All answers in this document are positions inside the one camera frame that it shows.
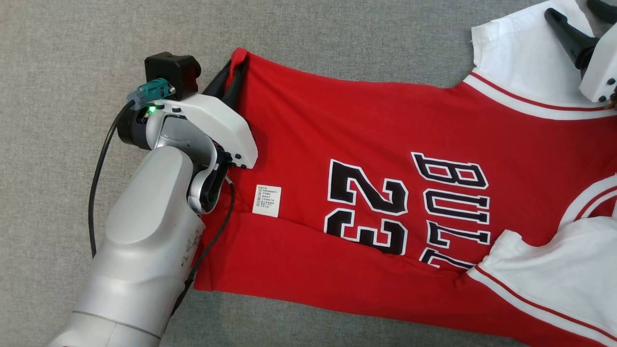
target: white stripe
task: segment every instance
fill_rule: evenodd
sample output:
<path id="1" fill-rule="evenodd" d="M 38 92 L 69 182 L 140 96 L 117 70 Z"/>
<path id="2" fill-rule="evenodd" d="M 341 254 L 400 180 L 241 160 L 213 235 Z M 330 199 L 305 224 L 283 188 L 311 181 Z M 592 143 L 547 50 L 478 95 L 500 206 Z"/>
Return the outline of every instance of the white stripe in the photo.
<path id="1" fill-rule="evenodd" d="M 579 196 L 574 199 L 574 201 L 568 206 L 568 209 L 563 214 L 561 218 L 561 222 L 559 222 L 559 227 L 563 227 L 566 224 L 570 224 L 576 220 L 576 216 L 582 211 L 583 207 L 589 202 L 596 198 L 603 191 L 609 190 L 617 186 L 617 175 L 605 178 L 601 181 L 595 182 L 587 189 L 585 189 Z M 612 198 L 617 195 L 617 191 L 605 194 L 601 198 L 599 198 L 593 205 L 591 205 L 587 210 L 584 211 L 582 217 L 588 217 L 593 210 L 598 207 L 599 204 L 604 201 Z"/>
<path id="2" fill-rule="evenodd" d="M 497 295 L 499 295 L 505 301 L 510 303 L 512 306 L 529 314 L 530 316 L 534 318 L 547 322 L 551 325 L 554 325 L 568 332 L 575 333 L 582 337 L 590 338 L 591 340 L 597 341 L 605 346 L 617 347 L 617 341 L 614 341 L 608 338 L 607 336 L 601 334 L 600 332 L 594 329 L 587 328 L 583 325 L 574 323 L 568 319 L 564 319 L 560 316 L 557 316 L 545 310 L 534 307 L 528 303 L 525 303 L 524 301 L 518 299 L 516 296 L 512 295 L 509 291 L 504 289 L 501 285 L 499 285 L 498 283 L 495 283 L 489 277 L 480 273 L 480 271 L 476 270 L 475 267 L 469 270 L 467 274 L 474 280 L 489 287 L 489 289 L 494 291 Z"/>
<path id="3" fill-rule="evenodd" d="M 480 71 L 478 71 L 477 69 L 473 70 L 474 73 L 482 76 L 483 78 L 485 78 L 486 80 L 490 81 L 490 78 L 487 78 L 486 76 L 484 76 Z M 469 75 L 467 76 L 463 82 L 465 82 L 466 84 L 470 85 L 471 87 L 473 87 L 474 89 L 478 90 L 480 93 L 488 96 L 489 98 L 493 99 L 494 101 L 499 102 L 500 104 L 507 106 L 510 109 L 513 109 L 515 111 L 524 113 L 524 114 L 528 114 L 528 115 L 533 115 L 535 117 L 539 117 L 539 118 L 545 118 L 545 119 L 553 119 L 553 120 L 581 120 L 581 119 L 596 119 L 596 118 L 602 118 L 602 117 L 610 117 L 612 115 L 615 115 L 615 111 L 610 109 L 610 110 L 598 110 L 598 111 L 559 111 L 559 110 L 554 110 L 554 109 L 548 109 L 546 107 L 542 107 L 542 106 L 537 106 L 537 105 L 533 105 L 530 104 L 528 102 L 513 98 L 495 88 L 493 88 L 492 86 L 484 83 L 482 80 Z M 532 96 L 522 96 L 522 98 L 524 99 L 528 99 L 528 100 L 532 100 Z M 533 100 L 533 101 L 537 101 L 540 102 L 542 104 L 549 104 L 548 102 L 545 101 L 541 101 L 541 100 Z M 585 107 L 585 108 L 595 108 L 595 107 L 600 107 L 602 106 L 601 104 L 594 104 L 591 101 L 587 104 L 570 104 L 570 105 L 554 105 L 554 106 L 560 106 L 560 107 Z"/>

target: red jersey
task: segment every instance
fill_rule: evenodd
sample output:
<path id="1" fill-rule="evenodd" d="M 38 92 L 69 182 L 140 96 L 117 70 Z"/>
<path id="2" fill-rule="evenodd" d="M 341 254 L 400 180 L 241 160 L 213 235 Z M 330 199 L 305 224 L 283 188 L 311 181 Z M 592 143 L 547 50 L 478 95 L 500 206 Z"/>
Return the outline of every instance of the red jersey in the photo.
<path id="1" fill-rule="evenodd" d="M 476 72 L 450 89 L 350 82 L 238 49 L 230 78 L 242 62 L 238 113 L 259 158 L 229 172 L 234 212 L 196 289 L 596 346 L 466 271 L 506 229 L 542 246 L 611 214 L 617 183 L 594 183 L 617 173 L 613 111 L 527 100 Z M 224 188 L 204 239 L 228 203 Z"/>

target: white tag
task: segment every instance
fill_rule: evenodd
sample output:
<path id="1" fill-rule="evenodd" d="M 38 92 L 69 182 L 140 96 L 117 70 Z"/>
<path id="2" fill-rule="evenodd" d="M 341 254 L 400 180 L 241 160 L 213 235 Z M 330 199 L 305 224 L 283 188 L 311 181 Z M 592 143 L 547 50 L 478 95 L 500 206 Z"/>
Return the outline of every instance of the white tag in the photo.
<path id="1" fill-rule="evenodd" d="M 278 217 L 278 207 L 281 203 L 281 187 L 257 185 L 253 213 Z"/>

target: gray background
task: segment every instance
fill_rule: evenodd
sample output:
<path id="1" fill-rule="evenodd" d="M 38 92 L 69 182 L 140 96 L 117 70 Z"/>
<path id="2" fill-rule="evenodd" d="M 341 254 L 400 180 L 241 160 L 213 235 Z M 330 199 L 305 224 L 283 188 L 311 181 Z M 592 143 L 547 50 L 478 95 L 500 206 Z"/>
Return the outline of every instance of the gray background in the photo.
<path id="1" fill-rule="evenodd" d="M 88 276 L 89 186 L 143 59 L 191 54 L 203 88 L 243 46 L 351 80 L 454 86 L 470 27 L 538 0 L 0 0 L 0 346 L 41 346 Z M 146 152 L 112 142 L 96 230 Z M 248 296 L 189 292 L 163 346 L 519 346 Z"/>

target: teal connector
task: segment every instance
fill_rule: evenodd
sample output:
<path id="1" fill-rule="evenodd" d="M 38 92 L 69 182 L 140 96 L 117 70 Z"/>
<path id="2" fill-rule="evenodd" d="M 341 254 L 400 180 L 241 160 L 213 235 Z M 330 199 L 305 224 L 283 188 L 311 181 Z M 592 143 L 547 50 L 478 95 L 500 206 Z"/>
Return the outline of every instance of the teal connector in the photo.
<path id="1" fill-rule="evenodd" d="M 133 100 L 135 104 L 131 107 L 133 110 L 138 110 L 144 107 L 147 103 L 166 98 L 175 93 L 176 89 L 169 85 L 164 78 L 157 78 L 145 85 L 137 87 L 137 90 L 126 96 L 126 101 Z"/>

